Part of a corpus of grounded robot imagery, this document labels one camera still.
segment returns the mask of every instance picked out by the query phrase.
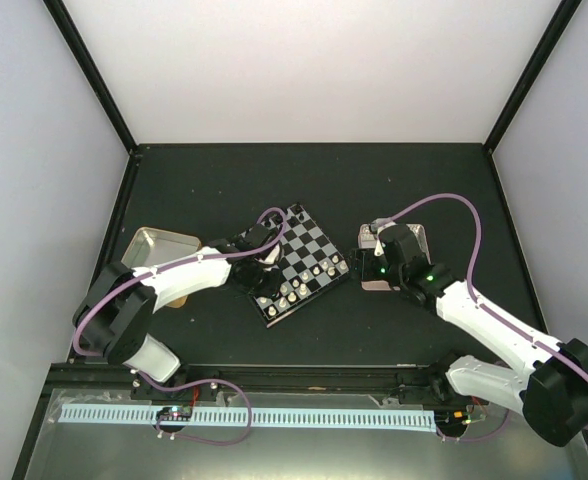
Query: robotic arm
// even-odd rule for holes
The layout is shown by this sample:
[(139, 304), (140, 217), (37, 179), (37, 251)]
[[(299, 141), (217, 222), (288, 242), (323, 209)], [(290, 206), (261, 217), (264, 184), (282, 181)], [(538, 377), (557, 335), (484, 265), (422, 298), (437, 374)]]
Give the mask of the robotic arm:
[(462, 356), (446, 373), (454, 391), (523, 415), (532, 429), (553, 445), (566, 445), (588, 425), (588, 385), (535, 345), (559, 352), (588, 373), (585, 344), (576, 339), (563, 344), (533, 329), (455, 279), (444, 265), (431, 264), (406, 225), (375, 223), (370, 228), (377, 244), (365, 254), (367, 268), (381, 272), (381, 279), (407, 300), (472, 335), (509, 367)]
[[(274, 266), (282, 251), (278, 242), (267, 247), (277, 238), (277, 232), (257, 224), (244, 236), (215, 241), (193, 255), (167, 264), (134, 269), (120, 262), (110, 264), (74, 314), (77, 335), (82, 334), (91, 351), (105, 357), (108, 363), (127, 365), (163, 383), (174, 375), (181, 362), (167, 346), (147, 333), (152, 314), (177, 298), (225, 283), (233, 283), (247, 293), (276, 296), (282, 279)], [(133, 286), (113, 295), (128, 283)], [(87, 323), (86, 316), (110, 294), (113, 298)]]

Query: white cable carrier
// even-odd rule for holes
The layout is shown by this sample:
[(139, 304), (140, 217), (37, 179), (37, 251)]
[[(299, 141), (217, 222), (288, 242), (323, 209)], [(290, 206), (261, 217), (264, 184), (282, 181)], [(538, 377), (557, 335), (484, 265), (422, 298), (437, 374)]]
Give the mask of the white cable carrier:
[[(154, 425), (165, 407), (150, 405), (63, 405), (60, 423)], [(161, 425), (244, 427), (244, 407), (195, 407), (189, 420), (166, 420)], [(344, 410), (312, 408), (252, 408), (253, 427), (343, 428), (436, 432), (434, 412), (422, 410)]]

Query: black enclosure edge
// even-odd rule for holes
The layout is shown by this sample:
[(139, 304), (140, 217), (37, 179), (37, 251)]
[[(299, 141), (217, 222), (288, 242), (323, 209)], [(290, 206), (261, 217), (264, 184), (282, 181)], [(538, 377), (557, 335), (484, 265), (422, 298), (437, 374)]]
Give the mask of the black enclosure edge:
[(496, 120), (494, 127), (492, 127), (492, 131), (487, 137), (487, 140), (485, 140), (483, 148), (489, 153), (494, 153), (496, 147), (498, 147), (503, 135), (505, 135), (505, 132), (516, 116), (516, 112), (518, 112), (523, 100), (527, 97), (536, 78), (539, 73), (541, 73), (545, 62), (547, 62), (547, 59), (565, 31), (565, 27), (570, 23), (570, 20), (574, 16), (574, 12), (576, 12), (576, 9), (580, 4), (581, 0), (562, 0), (556, 9), (556, 12), (554, 12), (554, 16), (547, 25), (545, 33), (543, 33), (541, 40), (534, 49), (534, 53), (532, 53), (532, 56), (527, 62), (525, 70), (521, 73), (521, 76), (518, 79), (518, 82), (516, 82), (514, 90), (512, 90), (512, 93), (507, 99), (507, 103), (503, 107), (498, 120)]
[(110, 221), (107, 224), (107, 231), (105, 232), (105, 238), (101, 244), (101, 249), (96, 260), (96, 267), (92, 274), (92, 281), (98, 278), (101, 270), (112, 260), (112, 254), (114, 252), (114, 245), (118, 238), (118, 231), (123, 223), (123, 217), (125, 216), (125, 210), (127, 209), (127, 203), (129, 202), (130, 195), (132, 193), (132, 187), (136, 180), (136, 174), (138, 173), (138, 167), (140, 165), (141, 156), (138, 153), (130, 154), (125, 167), (125, 173), (123, 174), (123, 180), (121, 186), (118, 189), (116, 195), (116, 202), (114, 203), (114, 209), (110, 216)]
[(94, 63), (92, 59), (92, 55), (90, 55), (89, 50), (85, 46), (85, 42), (81, 38), (81, 34), (76, 29), (76, 25), (74, 25), (74, 21), (70, 16), (67, 8), (65, 8), (65, 4), (63, 0), (43, 0), (47, 9), (50, 11), (50, 15), (56, 22), (63, 38), (67, 42), (67, 45), (70, 47), (70, 50), (74, 54), (76, 61), (78, 62), (81, 70), (85, 74), (87, 81), (90, 83), (92, 90), (96, 94), (99, 102), (103, 106), (103, 110), (107, 114), (110, 122), (114, 126), (114, 130), (121, 139), (125, 150), (128, 153), (134, 152), (136, 149), (136, 141), (134, 137), (130, 133), (121, 112), (112, 98), (112, 94), (107, 88), (105, 81), (103, 81), (103, 77), (101, 73), (98, 71), (98, 67)]
[(21, 447), (21, 452), (16, 460), (16, 466), (14, 467), (14, 473), (12, 474), (12, 480), (21, 480), (26, 477), (27, 469), (30, 466), (32, 460), (32, 454), (36, 448), (36, 441), (41, 431), (41, 424), (45, 419), (45, 412), (47, 412), (47, 405), (50, 403), (50, 395), (41, 393), (38, 401), (36, 402), (36, 408), (34, 409), (34, 415), (30, 420), (30, 425), (27, 427), (27, 433), (25, 434), (25, 440)]

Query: black metal frame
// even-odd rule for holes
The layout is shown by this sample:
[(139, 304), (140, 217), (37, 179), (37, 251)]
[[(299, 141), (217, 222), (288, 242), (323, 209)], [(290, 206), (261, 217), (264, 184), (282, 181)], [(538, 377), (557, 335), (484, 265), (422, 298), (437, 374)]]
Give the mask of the black metal frame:
[[(96, 64), (94, 63), (87, 47), (85, 46), (74, 22), (67, 11), (63, 0), (43, 0), (47, 5), (54, 21), (58, 25), (63, 37), (65, 38), (70, 50), (76, 57), (83, 73), (87, 77), (92, 89), (96, 93), (103, 109), (109, 117), (114, 129), (118, 133), (125, 149), (129, 152), (130, 158), (127, 168), (118, 192), (118, 197), (110, 218), (109, 226), (105, 235), (103, 245), (97, 260), (96, 269), (92, 281), (94, 281), (101, 269), (110, 261), (113, 256), (116, 239), (121, 229), (125, 209), (129, 201), (132, 187), (136, 179), (141, 156), (138, 154), (138, 144), (132, 136), (123, 119), (119, 109), (107, 88)], [(504, 192), (496, 171), (496, 166), (492, 154), (498, 146), (501, 138), (507, 131), (511, 121), (515, 117), (519, 107), (523, 103), (527, 93), (534, 84), (538, 74), (541, 72), (545, 62), (549, 58), (556, 43), (561, 37), (563, 31), (571, 20), (574, 12), (578, 8), (581, 0), (562, 0), (552, 17), (545, 33), (539, 41), (534, 53), (532, 54), (525, 70), (521, 74), (514, 90), (512, 91), (505, 107), (503, 108), (496, 124), (490, 135), (485, 141), (483, 147), (486, 152), (487, 161), (491, 165), (497, 191), (500, 194), (503, 210), (508, 221), (512, 240), (517, 248), (521, 268), (525, 272), (527, 287), (532, 298), (536, 316), (542, 326), (545, 326), (543, 314), (534, 292), (534, 287), (528, 273), (525, 258), (516, 234), (516, 229), (507, 206)], [(134, 376), (122, 367), (112, 367), (98, 363), (82, 364), (76, 361), (76, 357), (70, 354), (69, 364), (53, 364), (45, 382), (45, 386), (38, 400), (36, 411), (32, 418), (29, 430), (26, 435), (25, 443), (19, 456), (16, 470), (13, 478), (24, 478), (27, 472), (29, 461), (36, 445), (36, 440), (40, 431), (41, 423), (46, 413), (47, 405), (51, 393), (57, 388), (103, 388), (103, 389), (132, 389)], [(394, 382), (398, 382), (398, 375), (403, 375), (403, 369), (341, 369), (340, 372), (332, 371), (327, 368), (306, 368), (306, 369), (287, 369), (278, 368), (270, 369), (267, 367), (254, 367), (248, 369), (234, 369), (230, 367), (194, 367), (192, 375), (224, 377), (226, 379), (236, 380), (237, 382), (247, 384), (252, 383), (254, 390), (274, 391), (274, 387), (286, 390), (309, 388), (310, 382), (322, 378), (324, 383), (328, 383), (339, 388), (348, 390), (360, 390), (363, 382), (366, 388), (374, 393), (383, 391), (390, 387)], [(588, 432), (584, 433), (585, 441), (588, 446)]]
[(503, 111), (499, 115), (492, 131), (483, 144), (485, 150), (490, 154), (494, 153), (496, 147), (498, 147), (503, 135), (505, 135), (505, 132), (516, 116), (516, 112), (518, 112), (518, 109), (521, 107), (530, 88), (534, 85), (539, 73), (543, 70), (543, 66), (545, 66), (547, 59), (556, 46), (556, 43), (565, 31), (565, 27), (570, 23), (570, 20), (580, 4), (581, 0), (562, 0), (556, 9), (556, 12), (554, 12), (554, 16), (547, 25), (547, 28), (545, 29), (541, 40), (538, 42), (538, 45), (534, 49), (534, 53), (530, 57), (530, 60), (527, 62), (525, 70), (523, 70), (518, 82), (516, 82), (516, 86), (514, 87), (514, 90), (512, 90), (505, 107), (503, 107)]
[[(456, 411), (472, 403), (456, 394), (445, 381), (445, 367), (242, 367), (190, 366), (176, 375), (184, 385), (204, 378), (227, 380), (246, 393), (322, 393), (326, 395), (371, 395), (379, 401), (395, 397), (404, 405), (422, 405), (427, 410)], [(168, 395), (145, 382), (132, 389), (132, 400), (173, 405), (192, 400), (192, 391)], [(217, 389), (201, 388), (201, 400), (214, 400)]]
[(61, 31), (67, 45), (74, 54), (74, 57), (76, 57), (76, 61), (81, 67), (81, 70), (83, 70), (83, 73), (85, 74), (87, 81), (90, 83), (92, 90), (94, 90), (98, 101), (101, 102), (103, 110), (105, 110), (110, 122), (112, 122), (112, 125), (114, 126), (114, 130), (116, 130), (121, 142), (123, 142), (125, 150), (130, 154), (133, 153), (138, 144), (130, 133), (114, 98), (112, 98), (112, 94), (107, 88), (101, 73), (98, 71), (98, 67), (92, 59), (92, 55), (81, 38), (81, 34), (76, 29), (76, 25), (74, 25), (74, 21), (67, 11), (65, 3), (62, 0), (43, 1)]

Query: purple cable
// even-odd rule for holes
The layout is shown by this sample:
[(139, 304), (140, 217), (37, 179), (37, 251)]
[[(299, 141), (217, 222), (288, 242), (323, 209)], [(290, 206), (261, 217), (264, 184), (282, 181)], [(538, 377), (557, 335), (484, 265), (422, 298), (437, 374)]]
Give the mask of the purple cable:
[[(403, 215), (411, 212), (412, 210), (414, 210), (422, 205), (425, 205), (426, 203), (433, 202), (434, 200), (443, 200), (443, 199), (458, 200), (459, 202), (465, 204), (465, 206), (467, 206), (467, 208), (472, 213), (472, 216), (474, 217), (474, 224), (476, 225), (476, 239), (474, 240), (474, 249), (472, 250), (472, 256), (470, 257), (470, 263), (467, 266), (466, 283), (467, 283), (467, 291), (469, 292), (470, 297), (472, 298), (472, 300), (474, 300), (474, 302), (478, 302), (478, 296), (474, 292), (474, 285), (472, 284), (472, 279), (474, 276), (474, 267), (476, 266), (478, 252), (481, 247), (481, 218), (478, 214), (478, 211), (476, 210), (476, 207), (474, 207), (472, 202), (470, 202), (467, 198), (465, 198), (461, 195), (457, 195), (456, 193), (439, 193), (436, 195), (430, 195), (429, 197), (426, 197), (423, 200), (419, 200), (418, 202), (413, 203), (412, 205), (410, 205), (406, 209), (402, 210), (401, 212), (397, 213), (393, 217), (390, 217), (390, 220), (397, 220), (398, 218), (402, 217)], [(531, 335), (524, 332), (523, 330), (516, 327), (515, 325), (512, 325), (510, 322), (508, 322), (505, 318), (503, 318), (500, 314), (498, 314), (497, 312), (492, 310), (487, 305), (484, 305), (481, 303), (479, 305), (479, 308), (481, 308), (481, 310), (483, 310), (484, 312), (486, 312), (487, 314), (492, 316), (494, 319), (496, 319), (497, 321), (502, 323), (504, 326), (506, 326), (507, 328), (512, 330), (514, 333), (517, 333), (518, 335), (523, 337), (528, 342), (532, 342), (534, 340)], [(565, 364), (574, 373), (576, 373), (579, 377), (581, 377), (583, 380), (585, 380), (585, 382), (588, 384), (588, 374), (582, 368), (580, 368), (578, 365), (576, 365), (574, 362), (572, 362), (570, 359), (568, 359), (564, 355), (561, 355), (560, 353), (558, 353), (554, 349), (548, 347), (547, 345), (545, 345), (539, 341), (534, 342), (533, 345), (541, 348), (546, 353), (549, 353), (554, 358), (556, 358), (557, 360), (559, 360), (560, 362)]]
[[(162, 267), (159, 267), (158, 270), (156, 271), (156, 274), (158, 275), (159, 273), (167, 272), (168, 270), (171, 270), (172, 268), (181, 267), (183, 265), (188, 265), (190, 263), (194, 263), (197, 261), (218, 260), (218, 259), (222, 259), (222, 258), (247, 257), (250, 255), (256, 255), (257, 253), (264, 252), (265, 250), (269, 250), (270, 248), (272, 248), (274, 245), (276, 245), (278, 242), (281, 241), (281, 238), (283, 238), (283, 235), (285, 234), (285, 230), (287, 229), (287, 215), (285, 215), (285, 212), (283, 210), (281, 210), (280, 208), (277, 208), (277, 207), (272, 207), (272, 208), (268, 208), (267, 210), (265, 210), (261, 214), (261, 216), (259, 217), (257, 223), (261, 223), (263, 221), (263, 219), (266, 216), (268, 216), (270, 213), (278, 213), (281, 216), (281, 218), (283, 219), (283, 223), (281, 224), (281, 229), (279, 230), (276, 238), (274, 240), (272, 240), (271, 242), (269, 242), (268, 244), (263, 245), (262, 247), (259, 247), (259, 248), (255, 248), (254, 250), (249, 250), (247, 252), (225, 253), (225, 254), (217, 253), (217, 254), (213, 254), (213, 255), (203, 255), (201, 260), (199, 260), (199, 258), (196, 256), (181, 258), (179, 260), (175, 260), (174, 262), (167, 263), (167, 264), (163, 265)], [(83, 335), (83, 330), (85, 330), (85, 327), (87, 326), (87, 324), (92, 321), (92, 319), (96, 316), (96, 314), (105, 305), (107, 305), (109, 302), (111, 302), (116, 296), (120, 295), (121, 293), (123, 293), (125, 290), (127, 290), (131, 286), (136, 285), (137, 283), (139, 283), (143, 280), (146, 280), (146, 279), (152, 277), (153, 275), (154, 274), (152, 272), (146, 272), (142, 275), (139, 275), (138, 277), (134, 277), (134, 278), (128, 280), (127, 282), (123, 283), (122, 285), (119, 285), (118, 287), (116, 287), (114, 290), (112, 290), (110, 293), (108, 293), (100, 302), (98, 302), (96, 305), (94, 305), (94, 307), (90, 309), (90, 311), (87, 313), (87, 315), (85, 315), (83, 320), (81, 320), (81, 322), (76, 327), (76, 331), (74, 332), (74, 337), (72, 338), (72, 345), (74, 347), (74, 351), (77, 354), (85, 355), (86, 357), (100, 357), (102, 355), (102, 352), (92, 352), (90, 350), (84, 350), (83, 348), (81, 348), (80, 341), (81, 341), (81, 336)]]
[(441, 432), (441, 429), (438, 428), (438, 426), (436, 427), (436, 433), (438, 434), (439, 437), (441, 437), (443, 439), (443, 441), (445, 440), (450, 440), (456, 443), (478, 443), (478, 442), (484, 442), (486, 440), (491, 440), (495, 437), (498, 437), (501, 433), (503, 433), (503, 430), (505, 430), (507, 428), (507, 426), (509, 425), (509, 419), (512, 416), (512, 411), (507, 409), (505, 411), (505, 416), (503, 417), (503, 421), (501, 422), (501, 424), (498, 426), (498, 428), (496, 430), (491, 431), (490, 433), (486, 434), (486, 435), (481, 435), (480, 437), (474, 437), (474, 438), (465, 438), (465, 437), (448, 437), (445, 434), (443, 434), (443, 432)]
[[(245, 425), (243, 432), (235, 439), (224, 440), (224, 441), (208, 440), (207, 438), (195, 437), (193, 435), (184, 435), (181, 433), (175, 433), (174, 434), (175, 437), (182, 438), (184, 440), (191, 440), (193, 442), (204, 443), (206, 445), (213, 445), (215, 447), (229, 447), (231, 445), (236, 445), (237, 443), (241, 443), (250, 434), (250, 429), (252, 427), (252, 405), (250, 404), (250, 400), (249, 400), (249, 398), (247, 398), (247, 395), (245, 395), (245, 392), (243, 390), (241, 390), (241, 388), (239, 386), (234, 385), (233, 383), (228, 382), (227, 380), (221, 380), (219, 378), (206, 378), (203, 380), (197, 380), (195, 382), (186, 383), (185, 385), (180, 385), (178, 387), (164, 387), (163, 385), (159, 385), (158, 383), (156, 383), (154, 380), (152, 380), (145, 373), (139, 372), (139, 375), (147, 383), (149, 383), (152, 387), (156, 388), (157, 390), (159, 390), (161, 392), (168, 392), (168, 393), (178, 392), (181, 390), (186, 390), (188, 388), (193, 388), (193, 387), (197, 387), (199, 385), (206, 385), (206, 384), (210, 384), (210, 383), (218, 383), (221, 385), (226, 385), (226, 386), (230, 387), (232, 390), (234, 390), (236, 393), (238, 393), (241, 396), (241, 398), (243, 399), (243, 402), (245, 402), (245, 406), (247, 407), (247, 424)], [(160, 426), (161, 421), (162, 421), (162, 418), (159, 418), (158, 421), (156, 422), (156, 430), (162, 434), (162, 430), (161, 430), (161, 426)]]

